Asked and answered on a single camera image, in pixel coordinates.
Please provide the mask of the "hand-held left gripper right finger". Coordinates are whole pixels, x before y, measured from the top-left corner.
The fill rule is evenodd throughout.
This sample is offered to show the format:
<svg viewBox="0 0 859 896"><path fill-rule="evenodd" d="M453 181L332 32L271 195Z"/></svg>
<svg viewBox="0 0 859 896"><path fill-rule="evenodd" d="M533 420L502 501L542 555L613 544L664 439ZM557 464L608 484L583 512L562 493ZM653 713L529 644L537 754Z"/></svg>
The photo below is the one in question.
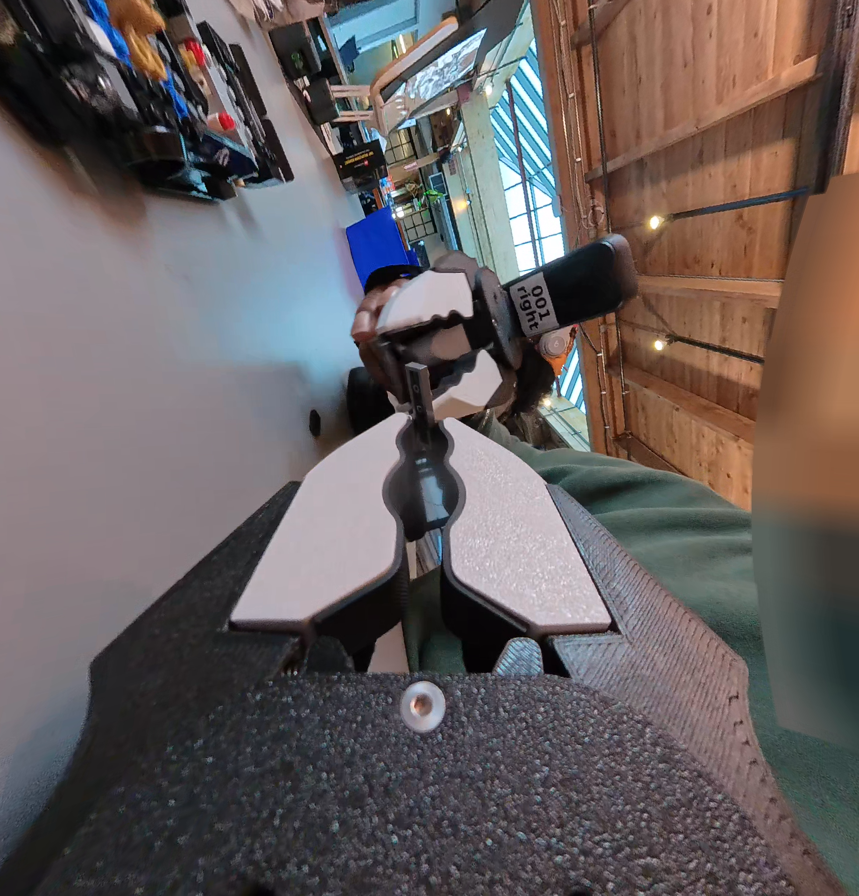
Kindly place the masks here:
<svg viewBox="0 0 859 896"><path fill-rule="evenodd" d="M465 658L513 638L602 634L613 616L544 479L502 445L444 420L457 504L443 528L440 608Z"/></svg>

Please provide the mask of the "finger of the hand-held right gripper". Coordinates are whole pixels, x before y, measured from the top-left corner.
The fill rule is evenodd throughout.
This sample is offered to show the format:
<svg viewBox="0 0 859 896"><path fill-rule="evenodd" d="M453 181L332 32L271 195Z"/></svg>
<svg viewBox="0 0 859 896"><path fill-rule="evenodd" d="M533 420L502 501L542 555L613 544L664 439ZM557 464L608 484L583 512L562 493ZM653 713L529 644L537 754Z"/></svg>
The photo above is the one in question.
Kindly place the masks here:
<svg viewBox="0 0 859 896"><path fill-rule="evenodd" d="M426 271L391 294L379 315L379 335L473 316L472 288L464 272Z"/></svg>
<svg viewBox="0 0 859 896"><path fill-rule="evenodd" d="M510 369L487 350L458 359L453 370L431 390L435 420L463 419L510 400Z"/></svg>

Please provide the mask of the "lego car model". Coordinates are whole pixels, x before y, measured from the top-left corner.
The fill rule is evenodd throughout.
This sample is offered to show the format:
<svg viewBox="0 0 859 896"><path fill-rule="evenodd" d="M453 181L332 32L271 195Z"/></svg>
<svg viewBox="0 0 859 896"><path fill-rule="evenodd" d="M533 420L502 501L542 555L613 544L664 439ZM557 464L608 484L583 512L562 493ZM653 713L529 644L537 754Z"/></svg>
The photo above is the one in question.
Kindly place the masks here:
<svg viewBox="0 0 859 896"><path fill-rule="evenodd" d="M188 2L0 1L0 103L155 192L220 202L294 178L242 47Z"/></svg>

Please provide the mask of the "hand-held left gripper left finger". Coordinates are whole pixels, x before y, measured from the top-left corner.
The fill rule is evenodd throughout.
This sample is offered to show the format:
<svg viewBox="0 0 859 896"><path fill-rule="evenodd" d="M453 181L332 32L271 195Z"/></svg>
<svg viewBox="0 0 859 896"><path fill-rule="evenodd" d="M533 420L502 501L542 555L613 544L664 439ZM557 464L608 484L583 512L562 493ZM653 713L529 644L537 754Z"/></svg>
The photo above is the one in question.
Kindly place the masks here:
<svg viewBox="0 0 859 896"><path fill-rule="evenodd" d="M367 650L401 620L406 567L392 479L409 417L389 417L304 477L231 611L230 627Z"/></svg>

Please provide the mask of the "blue plastic bin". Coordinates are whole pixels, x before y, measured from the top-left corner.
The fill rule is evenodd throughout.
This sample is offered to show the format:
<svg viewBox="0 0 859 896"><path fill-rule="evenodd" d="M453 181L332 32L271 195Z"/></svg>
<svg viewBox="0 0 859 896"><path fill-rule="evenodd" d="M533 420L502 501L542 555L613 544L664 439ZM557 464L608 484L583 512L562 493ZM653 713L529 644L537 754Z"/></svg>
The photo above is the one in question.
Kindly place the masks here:
<svg viewBox="0 0 859 896"><path fill-rule="evenodd" d="M345 229L352 261L361 286L376 270L389 266L419 267L419 259L401 237L397 218L385 207Z"/></svg>

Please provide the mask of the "black lego frame assembly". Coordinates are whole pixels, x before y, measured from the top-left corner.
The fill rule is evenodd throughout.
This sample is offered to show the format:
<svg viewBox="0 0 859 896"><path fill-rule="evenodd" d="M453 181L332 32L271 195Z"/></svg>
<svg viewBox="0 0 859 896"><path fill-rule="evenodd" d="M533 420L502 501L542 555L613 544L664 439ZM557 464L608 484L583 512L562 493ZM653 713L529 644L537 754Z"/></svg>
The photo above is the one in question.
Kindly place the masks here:
<svg viewBox="0 0 859 896"><path fill-rule="evenodd" d="M403 370L411 409L395 489L404 535L416 541L445 526L458 505L458 484L446 463L449 443L435 418L429 369L409 362Z"/></svg>

